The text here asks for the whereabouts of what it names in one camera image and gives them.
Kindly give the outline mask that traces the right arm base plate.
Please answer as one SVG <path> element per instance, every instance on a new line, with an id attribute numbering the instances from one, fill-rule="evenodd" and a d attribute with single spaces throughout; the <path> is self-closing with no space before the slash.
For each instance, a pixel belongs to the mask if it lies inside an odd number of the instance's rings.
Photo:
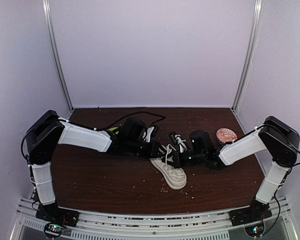
<path id="1" fill-rule="evenodd" d="M 273 215 L 267 205 L 265 207 L 249 206 L 235 209 L 231 210 L 228 214 L 233 227 L 258 222 Z"/>

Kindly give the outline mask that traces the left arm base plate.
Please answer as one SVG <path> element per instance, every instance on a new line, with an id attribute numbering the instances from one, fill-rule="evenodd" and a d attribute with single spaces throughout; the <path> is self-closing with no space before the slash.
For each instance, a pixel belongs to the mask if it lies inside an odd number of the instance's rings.
<path id="1" fill-rule="evenodd" d="M 35 217 L 60 226 L 76 227 L 80 213 L 58 207 L 56 204 L 39 205 Z"/>

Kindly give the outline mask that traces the white lace sneaker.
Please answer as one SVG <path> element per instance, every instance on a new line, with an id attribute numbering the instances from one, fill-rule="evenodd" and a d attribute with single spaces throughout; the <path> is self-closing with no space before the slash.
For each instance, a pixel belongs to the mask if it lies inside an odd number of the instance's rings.
<path id="1" fill-rule="evenodd" d="M 182 168 L 174 168 L 169 163 L 173 162 L 171 153 L 176 149 L 168 144 L 162 146 L 163 156 L 157 158 L 151 158 L 151 164 L 161 172 L 167 185 L 173 190 L 181 190 L 187 184 L 187 175 Z"/>

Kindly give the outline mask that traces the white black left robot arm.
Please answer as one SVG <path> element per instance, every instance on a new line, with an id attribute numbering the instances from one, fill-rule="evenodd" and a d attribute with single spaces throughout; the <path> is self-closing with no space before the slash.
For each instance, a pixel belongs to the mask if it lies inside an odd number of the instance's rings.
<path id="1" fill-rule="evenodd" d="M 48 110 L 27 130 L 20 148 L 27 149 L 22 156 L 38 196 L 36 218 L 62 227 L 75 227 L 78 222 L 79 212 L 60 208 L 54 193 L 51 161 L 57 145 L 73 145 L 111 155 L 130 153 L 144 159 L 163 156 L 164 148 L 153 139 L 159 130 L 155 123 L 146 126 L 132 113 L 123 119 L 121 127 L 111 130 L 110 126 L 80 125 Z"/>

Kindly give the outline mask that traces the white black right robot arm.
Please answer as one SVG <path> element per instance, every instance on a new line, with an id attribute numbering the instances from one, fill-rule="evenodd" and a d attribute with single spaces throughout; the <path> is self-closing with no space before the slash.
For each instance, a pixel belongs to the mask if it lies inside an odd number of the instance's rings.
<path id="1" fill-rule="evenodd" d="M 236 140 L 214 147 L 210 135 L 203 130 L 190 135 L 191 148 L 172 132 L 170 138 L 179 149 L 167 148 L 165 161 L 178 169 L 186 164 L 204 164 L 211 170 L 222 170 L 249 156 L 266 152 L 270 157 L 269 169 L 249 206 L 231 210 L 232 225 L 258 222 L 272 216 L 270 201 L 284 184 L 299 155 L 299 133 L 274 116 Z"/>

